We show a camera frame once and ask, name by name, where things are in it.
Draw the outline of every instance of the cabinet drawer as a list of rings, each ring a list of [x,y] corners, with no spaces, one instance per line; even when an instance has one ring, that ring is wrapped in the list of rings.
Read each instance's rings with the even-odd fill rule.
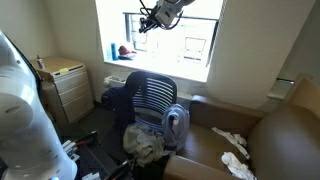
[[[88,82],[88,75],[86,71],[82,71],[76,74],[70,74],[70,76],[65,76],[63,79],[59,79],[55,81],[57,86],[57,90],[59,93],[76,87],[80,84],[84,84]]]
[[[93,109],[91,93],[88,92],[63,107],[69,123],[74,123]]]
[[[90,91],[89,83],[84,83],[67,91],[64,91],[63,93],[59,94],[61,103],[66,104],[67,102],[76,99],[77,97],[85,94],[88,91]]]

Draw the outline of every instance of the couch cushion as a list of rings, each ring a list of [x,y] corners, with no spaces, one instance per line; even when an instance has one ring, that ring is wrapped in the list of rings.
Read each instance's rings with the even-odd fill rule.
[[[209,128],[190,124],[185,147],[177,155],[229,173],[221,161],[224,152],[232,152],[240,162],[246,163],[245,157],[223,136]]]
[[[320,120],[307,109],[279,108],[257,124],[248,145],[259,180],[320,177]]]

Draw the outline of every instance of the couch armrest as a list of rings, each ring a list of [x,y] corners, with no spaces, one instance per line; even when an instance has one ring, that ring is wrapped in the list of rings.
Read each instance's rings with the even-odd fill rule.
[[[267,114],[203,96],[193,96],[189,110],[191,123],[206,128],[217,127],[243,137],[247,137],[255,124]]]
[[[164,171],[164,180],[238,179],[231,174],[199,164],[181,156],[172,156]]]

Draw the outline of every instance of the beige wall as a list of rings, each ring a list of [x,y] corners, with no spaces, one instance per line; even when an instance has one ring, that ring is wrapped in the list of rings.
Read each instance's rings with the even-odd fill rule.
[[[0,29],[28,59],[57,53],[42,0],[0,0]]]
[[[311,74],[320,83],[320,0],[315,3],[279,77],[294,80],[299,73]]]
[[[109,74],[133,69],[103,63],[94,0],[46,0],[61,56],[86,63],[96,100]],[[174,79],[178,90],[260,108],[314,0],[228,0],[207,83]]]

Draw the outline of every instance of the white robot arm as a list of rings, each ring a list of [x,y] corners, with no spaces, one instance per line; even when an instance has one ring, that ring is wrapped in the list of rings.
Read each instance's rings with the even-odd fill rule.
[[[194,0],[159,0],[156,6],[150,9],[146,8],[143,1],[140,0],[143,6],[140,8],[140,12],[144,14],[146,18],[140,19],[139,32],[146,33],[158,27],[164,30],[173,29],[180,21],[183,7],[191,4],[193,1]]]
[[[0,30],[0,157],[8,166],[2,179],[74,179],[77,166],[40,103],[37,77]]]

